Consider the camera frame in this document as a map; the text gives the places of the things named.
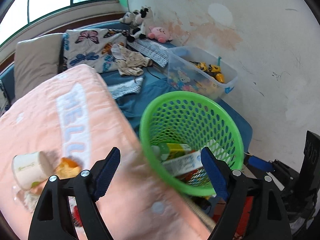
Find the yellow toy truck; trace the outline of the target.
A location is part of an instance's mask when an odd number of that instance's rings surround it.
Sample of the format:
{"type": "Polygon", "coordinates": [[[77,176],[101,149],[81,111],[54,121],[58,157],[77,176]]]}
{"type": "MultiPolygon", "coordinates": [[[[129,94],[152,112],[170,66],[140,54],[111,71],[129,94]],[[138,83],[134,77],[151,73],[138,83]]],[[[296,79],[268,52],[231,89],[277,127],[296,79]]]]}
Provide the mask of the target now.
{"type": "Polygon", "coordinates": [[[191,63],[194,64],[198,69],[213,77],[219,83],[225,83],[225,76],[222,74],[220,66],[206,64],[205,62],[191,61],[191,63]]]}

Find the orange jelly cup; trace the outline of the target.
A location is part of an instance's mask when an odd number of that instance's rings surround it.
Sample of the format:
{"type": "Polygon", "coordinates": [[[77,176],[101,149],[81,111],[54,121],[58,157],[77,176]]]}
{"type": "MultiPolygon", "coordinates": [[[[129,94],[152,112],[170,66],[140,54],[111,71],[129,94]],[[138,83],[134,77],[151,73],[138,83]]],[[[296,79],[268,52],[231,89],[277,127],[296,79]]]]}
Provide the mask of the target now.
{"type": "Polygon", "coordinates": [[[54,174],[60,179],[68,179],[76,177],[81,171],[81,166],[76,161],[63,157],[56,167],[54,174]]]}

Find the grey patterned cloth strip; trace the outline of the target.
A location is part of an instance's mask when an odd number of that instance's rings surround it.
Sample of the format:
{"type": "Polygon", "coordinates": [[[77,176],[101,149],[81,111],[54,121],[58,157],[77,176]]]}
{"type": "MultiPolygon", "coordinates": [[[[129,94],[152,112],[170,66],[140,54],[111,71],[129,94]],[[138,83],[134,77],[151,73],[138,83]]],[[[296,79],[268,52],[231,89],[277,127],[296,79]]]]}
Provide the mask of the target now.
{"type": "Polygon", "coordinates": [[[145,39],[128,42],[127,46],[141,53],[144,57],[150,58],[155,64],[162,68],[165,68],[168,64],[167,47],[162,44],[145,39]]]}

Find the white red wrapper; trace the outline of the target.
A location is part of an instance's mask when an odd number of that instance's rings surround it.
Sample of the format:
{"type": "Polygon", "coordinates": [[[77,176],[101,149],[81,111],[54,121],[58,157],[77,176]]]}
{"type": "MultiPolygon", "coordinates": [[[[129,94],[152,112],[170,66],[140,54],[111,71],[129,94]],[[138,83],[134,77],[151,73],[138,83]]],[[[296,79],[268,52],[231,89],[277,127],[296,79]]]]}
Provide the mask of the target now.
{"type": "Polygon", "coordinates": [[[39,201],[41,191],[29,190],[25,191],[23,195],[23,204],[29,212],[34,212],[37,202],[39,201]]]}

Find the green yellow box in basket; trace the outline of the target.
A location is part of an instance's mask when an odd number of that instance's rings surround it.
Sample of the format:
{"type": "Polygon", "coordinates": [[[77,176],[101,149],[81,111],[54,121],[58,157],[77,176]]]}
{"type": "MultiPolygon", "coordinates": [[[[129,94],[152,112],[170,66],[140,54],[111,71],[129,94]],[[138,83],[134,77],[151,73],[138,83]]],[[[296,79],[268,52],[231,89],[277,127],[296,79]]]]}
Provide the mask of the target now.
{"type": "Polygon", "coordinates": [[[151,149],[160,161],[171,160],[192,152],[192,149],[188,144],[166,142],[161,142],[158,145],[152,145],[151,149]]]}

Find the cream paper cup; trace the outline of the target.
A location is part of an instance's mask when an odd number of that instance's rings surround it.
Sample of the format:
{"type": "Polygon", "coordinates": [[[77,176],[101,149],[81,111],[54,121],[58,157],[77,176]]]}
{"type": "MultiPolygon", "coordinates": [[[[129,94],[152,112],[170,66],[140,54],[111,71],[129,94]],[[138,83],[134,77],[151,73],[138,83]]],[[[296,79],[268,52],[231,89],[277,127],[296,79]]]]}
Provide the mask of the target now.
{"type": "Polygon", "coordinates": [[[39,185],[53,174],[53,166],[44,152],[14,156],[11,169],[17,185],[24,191],[39,185]]]}

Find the green plastic basket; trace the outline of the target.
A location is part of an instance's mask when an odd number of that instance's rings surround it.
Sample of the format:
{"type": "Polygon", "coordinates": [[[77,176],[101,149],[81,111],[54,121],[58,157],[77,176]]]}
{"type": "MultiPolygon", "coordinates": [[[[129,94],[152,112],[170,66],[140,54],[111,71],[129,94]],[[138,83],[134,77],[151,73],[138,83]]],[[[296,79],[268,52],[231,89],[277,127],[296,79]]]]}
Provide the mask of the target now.
{"type": "Polygon", "coordinates": [[[205,170],[182,182],[165,170],[152,146],[167,142],[188,144],[192,150],[208,147],[233,170],[240,170],[244,162],[244,144],[231,116],[216,102],[192,92],[169,92],[152,100],[141,117],[139,138],[152,169],[175,190],[191,196],[215,194],[205,170]]]}

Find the pink plush toy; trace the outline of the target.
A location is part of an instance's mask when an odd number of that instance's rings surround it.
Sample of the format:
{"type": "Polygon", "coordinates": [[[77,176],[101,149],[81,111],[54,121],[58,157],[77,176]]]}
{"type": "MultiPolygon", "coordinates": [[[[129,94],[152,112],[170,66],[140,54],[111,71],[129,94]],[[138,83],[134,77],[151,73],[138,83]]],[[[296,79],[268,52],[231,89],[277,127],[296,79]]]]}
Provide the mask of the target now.
{"type": "Polygon", "coordinates": [[[172,35],[169,33],[169,31],[163,27],[149,27],[149,29],[149,39],[156,40],[159,43],[165,43],[173,40],[172,35]]]}

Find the cow plush toy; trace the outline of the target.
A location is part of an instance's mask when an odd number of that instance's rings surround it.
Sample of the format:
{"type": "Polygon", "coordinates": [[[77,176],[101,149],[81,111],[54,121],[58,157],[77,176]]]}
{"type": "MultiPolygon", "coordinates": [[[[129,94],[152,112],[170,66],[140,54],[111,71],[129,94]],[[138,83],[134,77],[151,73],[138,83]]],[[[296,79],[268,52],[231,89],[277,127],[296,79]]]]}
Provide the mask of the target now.
{"type": "Polygon", "coordinates": [[[152,9],[151,7],[142,7],[140,10],[127,12],[119,19],[119,22],[130,26],[130,32],[127,35],[128,42],[145,39],[150,31],[149,27],[153,25],[152,9]]]}

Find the beige patterned clothing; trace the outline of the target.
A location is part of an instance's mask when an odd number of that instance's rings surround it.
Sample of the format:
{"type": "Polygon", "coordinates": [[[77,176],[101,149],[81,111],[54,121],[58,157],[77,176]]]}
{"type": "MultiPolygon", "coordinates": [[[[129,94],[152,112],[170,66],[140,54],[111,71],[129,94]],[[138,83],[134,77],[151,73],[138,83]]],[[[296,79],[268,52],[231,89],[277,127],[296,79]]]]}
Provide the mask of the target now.
{"type": "Polygon", "coordinates": [[[152,59],[119,44],[114,44],[111,52],[121,76],[141,76],[144,74],[142,68],[153,64],[152,59]]]}

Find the clear plastic storage bin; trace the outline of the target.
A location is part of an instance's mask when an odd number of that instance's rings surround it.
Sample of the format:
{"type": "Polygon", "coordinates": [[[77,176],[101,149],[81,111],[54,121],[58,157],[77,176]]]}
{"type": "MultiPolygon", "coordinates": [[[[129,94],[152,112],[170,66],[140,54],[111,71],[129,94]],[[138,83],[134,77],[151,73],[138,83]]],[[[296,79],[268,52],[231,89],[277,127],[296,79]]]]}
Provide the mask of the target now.
{"type": "Polygon", "coordinates": [[[190,46],[168,49],[168,84],[177,90],[194,92],[214,101],[230,93],[236,82],[236,70],[208,52],[190,46]],[[225,83],[219,83],[213,77],[198,69],[191,61],[218,65],[225,76],[225,83]]]}

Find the white milk carton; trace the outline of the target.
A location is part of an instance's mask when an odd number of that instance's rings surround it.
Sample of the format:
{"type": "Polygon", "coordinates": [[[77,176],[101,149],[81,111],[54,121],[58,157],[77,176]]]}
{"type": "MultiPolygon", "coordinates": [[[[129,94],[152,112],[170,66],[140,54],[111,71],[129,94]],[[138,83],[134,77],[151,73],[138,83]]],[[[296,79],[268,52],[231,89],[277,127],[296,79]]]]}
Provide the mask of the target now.
{"type": "Polygon", "coordinates": [[[195,151],[178,158],[166,160],[162,163],[162,165],[173,177],[178,177],[198,170],[203,166],[201,161],[201,151],[195,151]]]}

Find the pink hello blanket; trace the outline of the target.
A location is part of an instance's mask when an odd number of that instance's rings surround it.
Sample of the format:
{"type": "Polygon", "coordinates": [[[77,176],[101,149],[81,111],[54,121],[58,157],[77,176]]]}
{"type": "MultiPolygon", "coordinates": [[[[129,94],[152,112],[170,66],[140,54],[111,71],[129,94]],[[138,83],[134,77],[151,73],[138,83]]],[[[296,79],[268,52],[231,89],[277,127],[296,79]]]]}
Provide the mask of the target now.
{"type": "Polygon", "coordinates": [[[181,196],[156,176],[102,77],[81,64],[44,81],[1,117],[1,212],[20,239],[32,214],[14,201],[12,160],[43,151],[90,169],[113,147],[121,162],[97,206],[115,239],[207,239],[209,230],[181,196]]]}

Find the grey pillow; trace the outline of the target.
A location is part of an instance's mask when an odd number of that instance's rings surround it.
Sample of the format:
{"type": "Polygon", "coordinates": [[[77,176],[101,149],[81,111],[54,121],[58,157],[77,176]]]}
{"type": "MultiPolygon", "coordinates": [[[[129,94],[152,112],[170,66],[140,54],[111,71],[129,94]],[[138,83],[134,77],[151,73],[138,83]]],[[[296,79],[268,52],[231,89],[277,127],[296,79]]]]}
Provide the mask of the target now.
{"type": "Polygon", "coordinates": [[[14,57],[16,100],[58,74],[62,38],[62,33],[55,33],[17,43],[14,57]]]}

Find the right butterfly pillow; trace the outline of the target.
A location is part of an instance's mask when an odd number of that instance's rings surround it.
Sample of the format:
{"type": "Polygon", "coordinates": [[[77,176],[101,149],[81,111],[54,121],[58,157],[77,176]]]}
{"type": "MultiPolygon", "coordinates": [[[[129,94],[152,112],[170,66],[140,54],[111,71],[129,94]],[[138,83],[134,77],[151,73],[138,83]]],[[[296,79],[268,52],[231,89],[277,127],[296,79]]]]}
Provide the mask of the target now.
{"type": "Polygon", "coordinates": [[[115,71],[111,48],[115,44],[126,46],[127,34],[121,29],[67,30],[63,34],[63,66],[69,69],[86,64],[99,74],[115,71]]]}

